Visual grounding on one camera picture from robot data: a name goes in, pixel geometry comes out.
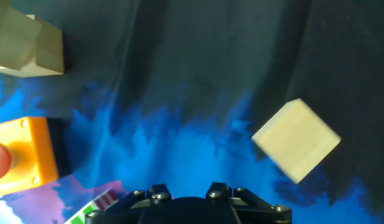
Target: table surface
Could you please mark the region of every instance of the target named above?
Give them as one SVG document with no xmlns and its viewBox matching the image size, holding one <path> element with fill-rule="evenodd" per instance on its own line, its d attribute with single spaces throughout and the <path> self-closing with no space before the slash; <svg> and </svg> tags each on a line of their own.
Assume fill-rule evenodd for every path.
<svg viewBox="0 0 384 224">
<path fill-rule="evenodd" d="M 13 0 L 63 30 L 67 72 L 0 74 L 0 123 L 62 118 L 73 174 L 0 198 L 0 223 L 63 223 L 107 189 L 213 181 L 295 223 L 384 223 L 384 1 Z M 293 184 L 250 140 L 302 98 L 342 138 Z"/>
</svg>

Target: toy block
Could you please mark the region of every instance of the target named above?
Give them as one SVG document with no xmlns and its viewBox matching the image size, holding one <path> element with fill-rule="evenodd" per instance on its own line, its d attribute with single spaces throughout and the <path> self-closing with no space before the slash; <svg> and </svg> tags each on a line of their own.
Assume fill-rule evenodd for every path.
<svg viewBox="0 0 384 224">
<path fill-rule="evenodd" d="M 63 74 L 62 31 L 35 15 L 26 16 L 10 7 L 6 11 L 4 8 L 0 10 L 0 24 L 12 26 L 0 29 L 0 73 L 21 78 Z"/>
<path fill-rule="evenodd" d="M 301 99 L 286 103 L 252 140 L 294 182 L 300 182 L 341 138 Z"/>
<path fill-rule="evenodd" d="M 84 224 L 87 213 L 94 210 L 105 211 L 117 202 L 118 197 L 116 194 L 112 190 L 108 190 L 81 208 L 72 218 L 67 220 L 65 224 Z"/>
<path fill-rule="evenodd" d="M 45 118 L 0 124 L 0 196 L 39 187 L 59 175 Z"/>
<path fill-rule="evenodd" d="M 42 26 L 5 4 L 0 6 L 0 68 L 20 70 Z"/>
</svg>

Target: beige block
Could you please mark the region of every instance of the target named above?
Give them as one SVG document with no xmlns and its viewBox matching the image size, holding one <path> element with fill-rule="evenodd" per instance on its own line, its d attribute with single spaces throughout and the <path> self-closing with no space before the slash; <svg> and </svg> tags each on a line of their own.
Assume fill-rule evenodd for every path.
<svg viewBox="0 0 384 224">
<path fill-rule="evenodd" d="M 252 140 L 294 183 L 298 183 L 341 138 L 298 99 L 286 103 Z"/>
<path fill-rule="evenodd" d="M 0 67 L 0 73 L 22 78 L 63 74 L 62 31 L 34 15 L 28 17 L 42 24 L 28 58 L 20 70 Z"/>
<path fill-rule="evenodd" d="M 5 3 L 0 4 L 0 67 L 20 70 L 41 27 L 41 23 L 7 7 Z"/>
</svg>

